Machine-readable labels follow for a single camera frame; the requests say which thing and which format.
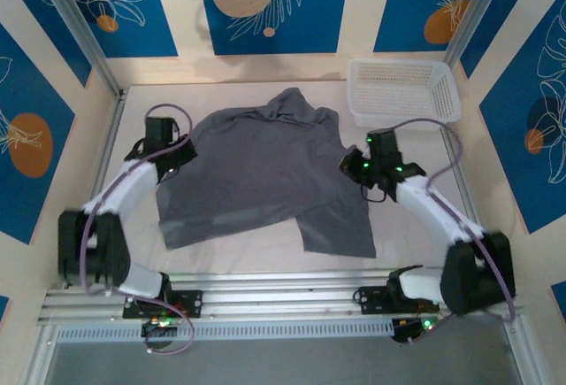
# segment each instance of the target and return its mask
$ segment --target black bracket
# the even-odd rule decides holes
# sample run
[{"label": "black bracket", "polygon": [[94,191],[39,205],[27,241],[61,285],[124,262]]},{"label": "black bracket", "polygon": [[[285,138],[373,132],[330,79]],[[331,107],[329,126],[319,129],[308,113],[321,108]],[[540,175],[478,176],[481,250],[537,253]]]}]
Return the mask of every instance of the black bracket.
[{"label": "black bracket", "polygon": [[438,305],[424,299],[398,300],[387,286],[362,286],[353,295],[354,302],[362,308],[362,314],[435,313]]},{"label": "black bracket", "polygon": [[[167,303],[184,312],[190,319],[200,319],[203,309],[203,292],[201,290],[171,290],[167,294]],[[176,312],[164,309],[161,305],[143,303],[134,300],[124,304],[124,319],[144,319],[150,324],[159,325],[174,323],[180,318]]]},{"label": "black bracket", "polygon": [[[143,159],[160,150],[171,148],[187,138],[181,135],[173,140],[173,129],[179,130],[177,122],[173,118],[148,117],[145,119],[145,137],[138,140],[130,153],[124,158],[125,161],[132,159]],[[196,158],[196,150],[193,142],[188,140],[177,150],[160,155],[150,162],[155,164],[157,178],[161,181],[171,170],[177,171],[186,163]]]}]

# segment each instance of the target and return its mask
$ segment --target gray floor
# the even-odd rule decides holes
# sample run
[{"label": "gray floor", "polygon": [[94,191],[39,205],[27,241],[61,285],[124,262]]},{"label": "gray floor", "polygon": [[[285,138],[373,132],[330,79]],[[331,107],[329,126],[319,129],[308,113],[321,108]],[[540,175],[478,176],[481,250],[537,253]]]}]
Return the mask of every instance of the gray floor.
[{"label": "gray floor", "polygon": [[140,343],[58,344],[46,383],[507,385],[517,378],[501,323],[468,318],[414,347],[390,338],[208,341],[158,357]]}]

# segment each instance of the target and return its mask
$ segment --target cream wall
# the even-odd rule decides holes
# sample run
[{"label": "cream wall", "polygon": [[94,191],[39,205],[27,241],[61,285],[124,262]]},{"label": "cream wall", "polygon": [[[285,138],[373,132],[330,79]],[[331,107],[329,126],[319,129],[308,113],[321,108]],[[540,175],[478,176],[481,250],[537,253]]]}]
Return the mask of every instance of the cream wall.
[{"label": "cream wall", "polygon": [[[558,383],[566,378],[566,325],[550,285],[566,280],[566,217],[528,235],[503,172],[479,104],[498,80],[554,0],[519,0],[470,80],[460,80],[463,103],[457,130],[465,146],[465,176],[479,214],[489,228],[511,241],[518,300],[531,324]],[[564,195],[566,189],[557,188]]]},{"label": "cream wall", "polygon": [[346,0],[336,54],[215,57],[203,0],[161,2],[179,57],[109,59],[125,86],[344,79],[351,58],[371,56],[386,5],[386,0]]},{"label": "cream wall", "polygon": [[92,73],[84,89],[21,0],[2,0],[0,23],[75,113],[34,240],[0,233],[0,295],[11,300],[0,328],[0,384],[14,385],[34,349],[45,290],[57,279],[57,217],[88,198],[113,100]]}]

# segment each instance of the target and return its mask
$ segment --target wire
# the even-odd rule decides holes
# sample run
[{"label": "wire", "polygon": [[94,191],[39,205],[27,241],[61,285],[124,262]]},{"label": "wire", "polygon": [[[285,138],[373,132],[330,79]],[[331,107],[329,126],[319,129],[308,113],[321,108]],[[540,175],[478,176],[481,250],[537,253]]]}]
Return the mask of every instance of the wire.
[{"label": "wire", "polygon": [[379,199],[378,201],[374,201],[373,199],[369,199],[366,195],[363,194],[363,184],[360,184],[360,192],[362,193],[362,198],[368,202],[373,202],[374,204],[381,204],[385,202],[387,199],[387,193],[383,192],[383,198]]},{"label": "wire", "polygon": [[493,275],[495,276],[495,280],[497,280],[497,283],[499,284],[500,288],[501,288],[501,292],[503,292],[503,296],[505,297],[505,301],[507,303],[507,306],[509,308],[509,318],[505,319],[501,316],[501,319],[505,322],[512,322],[513,320],[515,320],[516,317],[516,312],[515,312],[515,306],[513,304],[513,297],[511,296],[511,293],[509,292],[509,288],[507,287],[507,283],[505,283],[505,280],[503,279],[503,276],[499,270],[499,268],[497,268],[497,265],[495,264],[495,261],[493,261],[492,256],[490,255],[489,251],[487,250],[486,246],[481,242],[481,239],[470,230],[470,228],[464,224],[462,222],[462,219],[460,218],[460,216],[454,212],[454,210],[452,210],[452,208],[450,208],[447,204],[444,203],[444,201],[439,198],[437,195],[434,194],[434,192],[431,192],[431,186],[432,183],[439,178],[439,176],[441,176],[442,174],[450,171],[454,166],[458,165],[460,163],[460,161],[462,160],[462,156],[463,156],[463,144],[462,144],[462,140],[460,140],[460,137],[458,137],[458,135],[456,134],[456,132],[450,128],[447,124],[443,123],[442,121],[438,121],[436,119],[430,119],[430,118],[416,118],[416,119],[409,119],[407,121],[403,121],[400,124],[397,124],[396,126],[392,127],[392,130],[395,130],[396,128],[399,127],[403,127],[406,126],[408,124],[411,124],[413,122],[431,122],[433,124],[438,124],[439,126],[443,127],[447,132],[449,132],[456,140],[456,144],[458,146],[458,151],[456,152],[456,156],[455,159],[452,160],[452,162],[450,162],[450,164],[448,166],[445,166],[444,168],[441,168],[439,171],[437,171],[436,173],[434,173],[429,179],[428,182],[426,183],[425,189],[428,193],[428,195],[450,216],[452,217],[452,219],[454,219],[454,221],[459,224],[462,229],[464,230],[464,232],[466,232],[466,234],[470,237],[470,239],[478,246],[479,250],[481,251],[482,255],[484,256],[484,259],[486,260],[486,263],[489,265],[489,267],[492,269]]},{"label": "wire", "polygon": [[[173,108],[179,112],[181,112],[183,115],[185,115],[185,117],[187,118],[187,122],[188,122],[188,133],[185,136],[185,138],[179,142],[174,144],[173,146],[169,147],[169,148],[165,148],[162,150],[158,150],[155,153],[152,153],[151,155],[148,155],[145,158],[140,159],[139,161],[137,161],[136,163],[134,163],[132,166],[130,166],[126,171],[124,171],[102,194],[102,196],[100,197],[100,200],[95,204],[94,208],[92,209],[92,211],[90,212],[90,214],[87,217],[87,222],[85,224],[85,228],[82,232],[82,237],[80,239],[80,255],[79,255],[79,273],[80,273],[80,284],[82,285],[85,293],[87,295],[96,295],[98,293],[100,293],[101,291],[104,291],[104,289],[98,290],[97,292],[93,292],[90,289],[90,283],[88,283],[88,278],[87,278],[87,243],[88,243],[88,235],[90,234],[90,229],[93,226],[94,220],[95,220],[95,216],[98,213],[98,210],[100,209],[100,207],[102,205],[104,205],[104,203],[106,202],[106,199],[108,198],[108,196],[110,196],[110,194],[119,186],[119,184],[128,176],[130,175],[134,170],[136,170],[137,168],[139,168],[140,166],[142,166],[143,164],[145,164],[146,162],[149,162],[151,159],[160,157],[161,155],[164,155],[166,153],[170,153],[173,152],[174,150],[179,149],[180,147],[182,147],[183,145],[185,145],[186,143],[188,143],[188,141],[190,140],[192,134],[193,134],[193,120],[191,119],[191,116],[188,114],[187,111],[185,111],[183,108],[181,108],[180,106],[176,105],[176,104],[156,104],[155,106],[152,106],[145,114],[144,119],[146,119],[153,111],[155,111],[156,109],[159,108]],[[155,305],[159,305],[164,307],[165,309],[171,310],[173,312],[176,312],[183,320],[185,320],[188,325],[191,327],[191,336],[189,338],[189,340],[185,343],[185,345],[183,345],[181,348],[177,349],[177,350],[171,350],[171,351],[161,351],[161,350],[154,350],[151,349],[148,346],[148,340],[149,338],[146,337],[146,340],[144,341],[148,352],[153,353],[153,354],[157,354],[157,355],[162,355],[162,356],[166,356],[166,355],[174,355],[174,354],[179,354],[182,351],[188,349],[188,347],[191,346],[191,344],[193,343],[194,339],[195,339],[195,327],[193,325],[193,323],[191,322],[190,318],[181,310],[179,310],[177,307],[174,307],[171,304],[166,303],[165,301],[160,301],[158,299],[150,299],[150,298],[144,298],[141,296],[134,296],[134,295],[129,295],[127,293],[121,292],[117,289],[115,289],[116,292],[118,292],[120,295],[126,296],[126,297],[131,297],[133,299],[136,299],[138,301],[143,301],[146,303],[150,303],[150,304],[155,304]]]},{"label": "wire", "polygon": [[188,323],[188,325],[190,326],[190,329],[191,329],[191,336],[188,338],[188,341],[182,347],[178,348],[177,350],[164,351],[164,350],[157,350],[155,348],[151,348],[149,346],[149,334],[146,334],[145,339],[143,340],[143,344],[145,345],[149,354],[156,354],[158,356],[174,356],[175,354],[180,354],[184,350],[188,349],[188,347],[190,347],[193,344],[193,341],[195,340],[195,325],[193,324],[191,319],[181,309],[175,307],[174,305],[166,303],[165,301],[159,301],[159,300],[151,299],[151,298],[143,298],[141,296],[131,296],[131,297],[134,298],[137,301],[142,301],[144,303],[161,305],[162,307],[166,308],[167,310],[175,312],[183,320],[185,320]]},{"label": "wire", "polygon": [[[167,332],[169,331],[169,328],[153,325],[151,323],[151,320],[144,323],[142,325],[142,328],[144,328],[144,327],[146,328],[146,330],[145,330],[145,335],[146,335],[145,338],[146,339],[144,341],[145,344],[146,344],[146,348],[149,347],[151,350],[160,350],[155,345],[149,345],[149,335],[151,335],[152,338],[162,338],[167,334]],[[163,345],[163,347],[161,347],[161,348],[164,348],[164,347],[169,346],[171,343],[158,343],[158,344]]]}]

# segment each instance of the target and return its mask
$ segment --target white table surface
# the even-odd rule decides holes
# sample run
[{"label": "white table surface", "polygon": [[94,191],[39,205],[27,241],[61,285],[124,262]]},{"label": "white table surface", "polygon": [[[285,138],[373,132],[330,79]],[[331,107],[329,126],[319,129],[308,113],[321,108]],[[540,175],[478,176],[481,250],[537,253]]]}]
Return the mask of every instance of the white table surface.
[{"label": "white table surface", "polygon": [[[368,128],[359,128],[348,109],[345,81],[302,81],[137,86],[129,89],[126,107],[111,154],[106,182],[122,164],[134,143],[144,136],[143,116],[155,104],[172,103],[185,108],[195,124],[206,115],[228,107],[266,104],[280,91],[298,87],[314,107],[326,106],[340,115],[340,137],[346,147],[364,147]],[[171,109],[155,112],[173,116],[187,131],[186,121]],[[417,162],[429,174],[449,163],[440,131],[399,130],[398,141],[405,162]],[[452,173],[435,185],[464,212],[463,200]],[[370,197],[379,198],[374,189]],[[396,268],[411,264],[442,266],[446,246],[433,243],[427,229],[390,200],[370,204],[370,220],[377,258],[352,258],[305,252],[294,219],[268,227],[167,250],[157,225],[155,191],[149,192],[124,225],[134,262],[166,273],[316,272],[367,268]]]}]

